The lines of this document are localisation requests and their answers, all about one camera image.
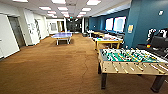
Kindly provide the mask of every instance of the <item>table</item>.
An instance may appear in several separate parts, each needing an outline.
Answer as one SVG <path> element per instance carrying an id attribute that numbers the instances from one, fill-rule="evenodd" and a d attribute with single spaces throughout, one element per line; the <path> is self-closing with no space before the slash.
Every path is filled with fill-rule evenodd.
<path id="1" fill-rule="evenodd" d="M 59 40 L 67 40 L 67 44 L 69 44 L 71 41 L 72 33 L 71 32 L 59 32 L 51 37 L 56 38 L 57 45 L 58 45 Z"/>
<path id="2" fill-rule="evenodd" d="M 95 35 L 99 35 L 99 37 L 104 37 L 104 33 L 101 33 L 101 32 L 94 32 Z"/>
<path id="3" fill-rule="evenodd" d="M 98 74 L 101 89 L 106 88 L 107 73 L 155 75 L 151 90 L 158 93 L 168 75 L 168 60 L 145 50 L 100 49 Z"/>
<path id="4" fill-rule="evenodd" d="M 99 44 L 105 44 L 105 43 L 110 43 L 111 48 L 113 43 L 117 43 L 117 49 L 119 49 L 120 43 L 123 42 L 123 39 L 115 37 L 115 39 L 109 40 L 109 39 L 104 39 L 104 38 L 93 38 L 95 41 L 95 50 L 97 50 L 97 53 L 99 53 Z"/>
<path id="5" fill-rule="evenodd" d="M 87 32 L 89 33 L 89 38 L 92 38 L 91 33 L 94 33 L 94 31 L 92 31 L 92 30 L 90 31 L 90 30 L 89 30 L 89 31 L 87 31 Z"/>

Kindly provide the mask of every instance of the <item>ceiling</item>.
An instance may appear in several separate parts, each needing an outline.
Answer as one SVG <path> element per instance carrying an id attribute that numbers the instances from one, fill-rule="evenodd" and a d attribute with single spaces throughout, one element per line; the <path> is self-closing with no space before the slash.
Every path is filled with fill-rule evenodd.
<path id="1" fill-rule="evenodd" d="M 36 14 L 45 15 L 47 18 L 51 18 L 47 15 L 46 10 L 41 10 L 39 7 L 48 6 L 52 11 L 56 11 L 57 18 L 64 18 L 62 11 L 58 10 L 58 7 L 67 7 L 67 12 L 70 17 L 77 17 L 79 12 L 82 12 L 82 8 L 91 8 L 91 11 L 86 12 L 84 17 L 100 16 L 117 11 L 121 11 L 130 8 L 131 0 L 101 0 L 98 5 L 87 5 L 88 0 L 66 0 L 66 4 L 55 4 L 51 0 L 28 0 L 29 2 L 13 2 L 12 0 L 0 0 L 1 3 L 9 4 L 19 8 L 26 8 L 33 11 Z"/>

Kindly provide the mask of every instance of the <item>blue wall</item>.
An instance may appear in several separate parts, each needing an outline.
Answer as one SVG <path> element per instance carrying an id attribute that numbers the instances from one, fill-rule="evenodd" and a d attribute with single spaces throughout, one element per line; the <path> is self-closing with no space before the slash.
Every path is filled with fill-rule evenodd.
<path id="1" fill-rule="evenodd" d="M 89 30 L 97 30 L 97 27 L 98 27 L 97 17 L 89 17 Z"/>
<path id="2" fill-rule="evenodd" d="M 123 17 L 123 16 L 128 17 L 128 14 L 129 14 L 129 9 L 126 9 L 126 10 L 112 13 L 112 14 L 108 14 L 108 15 L 102 15 L 102 16 L 98 16 L 98 17 L 90 17 L 89 18 L 89 29 L 90 30 L 105 30 L 106 19 Z"/>
<path id="3" fill-rule="evenodd" d="M 163 15 L 158 15 L 160 10 L 164 11 Z M 125 45 L 135 48 L 137 44 L 146 44 L 149 29 L 168 28 L 168 1 L 133 0 L 127 24 L 134 25 L 134 30 L 125 33 Z"/>

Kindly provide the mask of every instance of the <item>recessed light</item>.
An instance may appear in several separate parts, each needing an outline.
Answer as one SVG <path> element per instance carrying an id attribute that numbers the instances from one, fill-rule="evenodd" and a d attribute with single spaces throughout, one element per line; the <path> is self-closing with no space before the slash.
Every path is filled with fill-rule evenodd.
<path id="1" fill-rule="evenodd" d="M 57 18 L 57 16 L 52 16 L 53 18 Z"/>
<path id="2" fill-rule="evenodd" d="M 79 14 L 86 14 L 86 12 L 80 12 Z"/>
<path id="3" fill-rule="evenodd" d="M 15 2 L 28 2 L 27 0 L 13 0 Z"/>
<path id="4" fill-rule="evenodd" d="M 98 1 L 98 0 L 89 0 L 87 2 L 87 5 L 97 5 L 99 4 L 101 1 Z"/>
<path id="5" fill-rule="evenodd" d="M 52 0 L 53 3 L 65 4 L 65 0 Z"/>
<path id="6" fill-rule="evenodd" d="M 83 15 L 78 15 L 77 17 L 82 17 Z"/>
<path id="7" fill-rule="evenodd" d="M 39 7 L 39 8 L 41 8 L 42 10 L 51 10 L 50 7 Z"/>
<path id="8" fill-rule="evenodd" d="M 61 12 L 62 14 L 68 14 L 68 12 Z"/>
<path id="9" fill-rule="evenodd" d="M 47 14 L 48 16 L 54 16 L 54 14 Z"/>
<path id="10" fill-rule="evenodd" d="M 69 15 L 64 15 L 65 17 L 69 17 Z"/>
<path id="11" fill-rule="evenodd" d="M 58 7 L 59 10 L 68 10 L 67 7 Z"/>
<path id="12" fill-rule="evenodd" d="M 56 14 L 55 11 L 48 11 L 49 14 Z"/>
<path id="13" fill-rule="evenodd" d="M 83 8 L 82 11 L 90 11 L 91 8 Z"/>

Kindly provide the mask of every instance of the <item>carpet floor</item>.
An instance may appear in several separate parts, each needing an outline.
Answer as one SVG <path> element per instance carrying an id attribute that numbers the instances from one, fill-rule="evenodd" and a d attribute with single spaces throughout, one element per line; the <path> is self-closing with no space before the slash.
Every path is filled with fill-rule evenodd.
<path id="1" fill-rule="evenodd" d="M 94 42 L 73 34 L 71 43 L 47 37 L 0 61 L 0 94 L 153 94 L 155 76 L 108 74 L 101 90 Z M 164 82 L 158 94 L 168 94 Z"/>

